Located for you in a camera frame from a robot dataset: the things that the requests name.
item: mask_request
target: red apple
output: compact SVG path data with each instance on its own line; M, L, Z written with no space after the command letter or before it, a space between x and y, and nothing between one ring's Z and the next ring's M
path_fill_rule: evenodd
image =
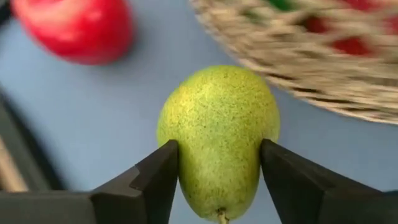
M12 0L23 28L59 57L81 64L110 63L134 38L124 0Z

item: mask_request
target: wicker basket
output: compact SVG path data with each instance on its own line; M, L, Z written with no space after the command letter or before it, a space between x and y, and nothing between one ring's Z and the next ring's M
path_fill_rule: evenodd
M191 3L227 52L269 82L331 111L398 124L398 7L347 1Z

